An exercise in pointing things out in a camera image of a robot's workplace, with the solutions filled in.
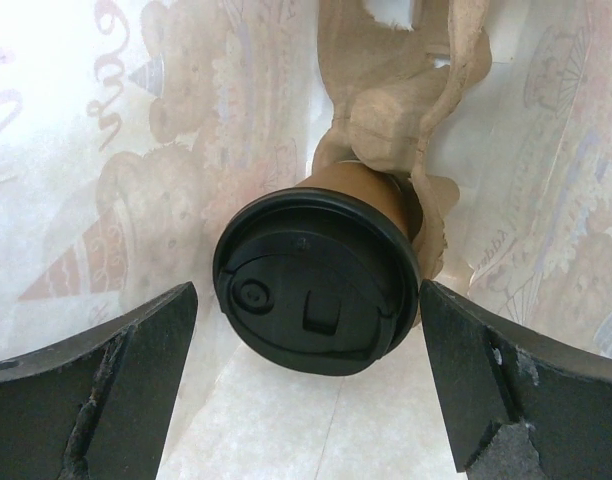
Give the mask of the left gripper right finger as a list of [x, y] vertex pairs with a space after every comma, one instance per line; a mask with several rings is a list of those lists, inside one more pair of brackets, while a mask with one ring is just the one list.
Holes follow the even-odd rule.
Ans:
[[449, 444], [470, 479], [612, 479], [612, 359], [420, 290]]

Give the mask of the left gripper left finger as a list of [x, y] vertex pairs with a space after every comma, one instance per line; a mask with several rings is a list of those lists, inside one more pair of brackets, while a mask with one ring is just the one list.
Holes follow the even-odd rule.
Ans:
[[154, 479], [195, 327], [192, 283], [0, 361], [0, 479]]

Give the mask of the brown paper cup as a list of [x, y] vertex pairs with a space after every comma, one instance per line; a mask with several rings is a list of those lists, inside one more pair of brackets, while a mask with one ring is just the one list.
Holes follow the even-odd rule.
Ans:
[[319, 188], [349, 195], [379, 210], [413, 241], [423, 223], [422, 208], [405, 178], [372, 170], [358, 161], [344, 161], [312, 173], [297, 187]]

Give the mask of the white paper takeout bag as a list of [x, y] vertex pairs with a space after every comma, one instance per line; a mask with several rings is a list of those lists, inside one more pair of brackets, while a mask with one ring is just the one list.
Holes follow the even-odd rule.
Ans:
[[[332, 120], [314, 1], [0, 1], [0, 361], [192, 281], [162, 479], [453, 479], [415, 329], [349, 378], [243, 345], [210, 263]], [[612, 1], [494, 1], [492, 67], [436, 130], [439, 279], [612, 358]]]

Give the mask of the black plastic cup lid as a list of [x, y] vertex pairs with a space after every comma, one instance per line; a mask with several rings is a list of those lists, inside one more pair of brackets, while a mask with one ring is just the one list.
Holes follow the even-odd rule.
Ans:
[[355, 197], [289, 188], [240, 210], [213, 256], [221, 311], [241, 340], [282, 367], [359, 373], [397, 348], [418, 313], [411, 244]]

